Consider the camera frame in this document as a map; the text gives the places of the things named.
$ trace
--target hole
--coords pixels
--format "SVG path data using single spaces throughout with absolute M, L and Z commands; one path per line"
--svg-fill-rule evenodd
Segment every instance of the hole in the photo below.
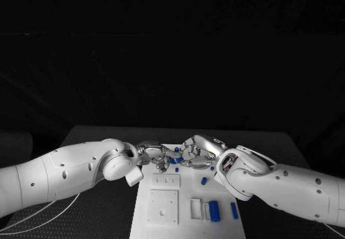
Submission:
M 66 171 L 62 172 L 62 178 L 66 179 Z

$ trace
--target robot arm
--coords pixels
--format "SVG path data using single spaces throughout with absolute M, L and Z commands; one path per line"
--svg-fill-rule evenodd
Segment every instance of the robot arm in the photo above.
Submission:
M 228 149 L 218 139 L 205 135 L 186 140 L 180 151 L 192 150 L 196 145 L 202 145 L 208 155 L 214 153 L 204 165 L 209 165 L 208 160 L 218 160 L 214 178 L 240 200 L 248 201 L 256 195 L 273 208 L 307 220 L 345 227 L 344 179 L 283 164 L 268 167 L 250 149 L 243 146 Z M 202 161 L 196 154 L 191 156 L 195 158 L 180 162 L 182 166 L 193 167 L 193 160 Z
M 117 139 L 87 142 L 56 149 L 32 161 L 0 169 L 0 218 L 17 210 L 65 199 L 107 179 L 126 177 L 133 186 L 143 174 L 137 165 L 153 157 L 169 166 L 167 156 L 180 157 L 156 141 L 133 146 Z

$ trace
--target robotic hand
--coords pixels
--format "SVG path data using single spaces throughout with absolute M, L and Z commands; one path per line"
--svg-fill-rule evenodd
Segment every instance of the robotic hand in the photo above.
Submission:
M 107 179 L 126 177 L 133 186 L 143 173 L 137 165 L 152 162 L 160 173 L 167 157 L 179 158 L 156 141 L 133 146 L 117 139 L 62 147 L 32 161 L 0 169 L 0 218 L 17 210 L 65 199 Z
M 230 149 L 218 139 L 205 135 L 189 138 L 179 151 L 188 148 L 192 159 L 179 164 L 205 169 L 215 161 L 214 179 L 240 200 L 248 201 L 256 195 L 273 208 L 307 220 L 345 227 L 344 179 L 277 164 L 243 146 Z M 208 151 L 208 156 L 199 156 L 201 149 Z M 268 167 L 254 153 L 273 166 Z

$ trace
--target black background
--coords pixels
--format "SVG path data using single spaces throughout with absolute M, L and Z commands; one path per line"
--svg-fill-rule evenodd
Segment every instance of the black background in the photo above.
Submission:
M 78 124 L 283 131 L 344 177 L 344 34 L 338 1 L 13 2 L 1 130 L 32 133 L 32 157 Z

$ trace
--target gray table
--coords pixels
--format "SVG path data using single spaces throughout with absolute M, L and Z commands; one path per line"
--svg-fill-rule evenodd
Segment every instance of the gray table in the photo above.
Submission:
M 61 146 L 101 141 L 107 138 L 117 138 L 131 144 L 149 139 L 160 143 L 180 144 L 199 133 L 221 139 L 228 147 L 243 145 L 267 155 L 276 162 L 309 168 L 290 137 L 281 132 L 77 126 Z M 128 187 L 124 178 L 113 182 L 102 180 L 91 190 L 81 193 L 72 207 L 49 224 L 23 234 L 1 236 L 1 238 L 128 238 L 137 189 L 139 185 Z M 65 209 L 74 198 L 58 201 L 39 216 L 9 229 L 6 233 L 26 230 L 46 222 Z M 273 209 L 256 196 L 248 202 L 237 200 L 237 203 L 248 239 L 341 238 L 323 224 Z M 45 205 L 32 206 L 16 212 L 9 225 L 35 213 Z M 344 228 L 333 228 L 345 234 Z

